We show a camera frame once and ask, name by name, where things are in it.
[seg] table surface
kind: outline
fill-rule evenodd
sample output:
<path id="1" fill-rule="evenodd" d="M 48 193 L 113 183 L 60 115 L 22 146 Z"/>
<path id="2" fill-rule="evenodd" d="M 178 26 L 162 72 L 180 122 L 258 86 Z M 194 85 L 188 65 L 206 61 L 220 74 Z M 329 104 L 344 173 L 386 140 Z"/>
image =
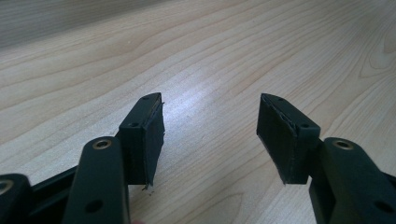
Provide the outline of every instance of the table surface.
<path id="1" fill-rule="evenodd" d="M 0 172 L 31 183 L 76 165 L 160 91 L 147 223 L 315 223 L 257 137 L 260 94 L 286 98 L 396 175 L 396 2 L 1 1 Z"/>

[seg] wood grain surface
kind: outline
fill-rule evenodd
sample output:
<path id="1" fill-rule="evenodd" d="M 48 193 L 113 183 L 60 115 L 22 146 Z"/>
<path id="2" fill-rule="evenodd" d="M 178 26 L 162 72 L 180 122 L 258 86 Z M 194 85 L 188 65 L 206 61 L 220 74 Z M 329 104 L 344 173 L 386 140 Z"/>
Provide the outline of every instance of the wood grain surface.
<path id="1" fill-rule="evenodd" d="M 163 93 L 146 223 L 315 223 L 255 134 L 260 94 L 288 99 L 396 175 L 396 2 L 0 2 L 0 173 L 36 184 Z"/>

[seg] black bracket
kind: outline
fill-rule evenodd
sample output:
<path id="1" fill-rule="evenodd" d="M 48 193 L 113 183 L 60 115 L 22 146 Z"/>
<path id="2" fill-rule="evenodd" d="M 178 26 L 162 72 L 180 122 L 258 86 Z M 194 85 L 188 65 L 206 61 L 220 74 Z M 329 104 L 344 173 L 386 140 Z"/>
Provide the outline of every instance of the black bracket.
<path id="1" fill-rule="evenodd" d="M 163 146 L 160 93 L 138 100 L 115 137 L 91 140 L 77 167 L 30 186 L 0 175 L 0 224 L 130 223 L 127 185 L 153 185 Z"/>
<path id="2" fill-rule="evenodd" d="M 306 184 L 318 223 L 396 223 L 395 177 L 357 144 L 319 139 L 319 126 L 283 98 L 262 94 L 257 135 L 285 184 Z"/>

